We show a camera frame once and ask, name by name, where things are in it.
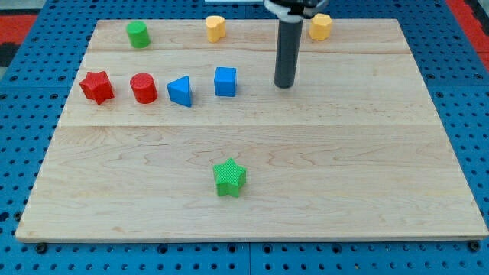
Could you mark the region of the white and black rod mount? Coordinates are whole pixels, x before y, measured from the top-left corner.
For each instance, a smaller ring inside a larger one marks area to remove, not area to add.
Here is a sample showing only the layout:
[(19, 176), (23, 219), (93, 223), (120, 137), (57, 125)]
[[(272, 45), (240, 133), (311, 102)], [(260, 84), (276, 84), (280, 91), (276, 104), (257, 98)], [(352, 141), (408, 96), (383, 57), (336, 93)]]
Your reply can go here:
[(328, 5), (329, 0), (264, 0), (264, 7), (280, 20), (310, 19)]

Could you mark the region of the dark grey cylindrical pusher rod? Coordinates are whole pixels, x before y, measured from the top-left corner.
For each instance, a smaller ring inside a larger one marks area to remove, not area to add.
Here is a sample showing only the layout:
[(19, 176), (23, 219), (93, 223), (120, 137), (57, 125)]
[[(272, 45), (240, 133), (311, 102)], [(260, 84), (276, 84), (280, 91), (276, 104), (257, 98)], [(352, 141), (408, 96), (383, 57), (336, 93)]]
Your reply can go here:
[(274, 84), (281, 89), (288, 89), (295, 82), (302, 29), (302, 21), (288, 23), (279, 20)]

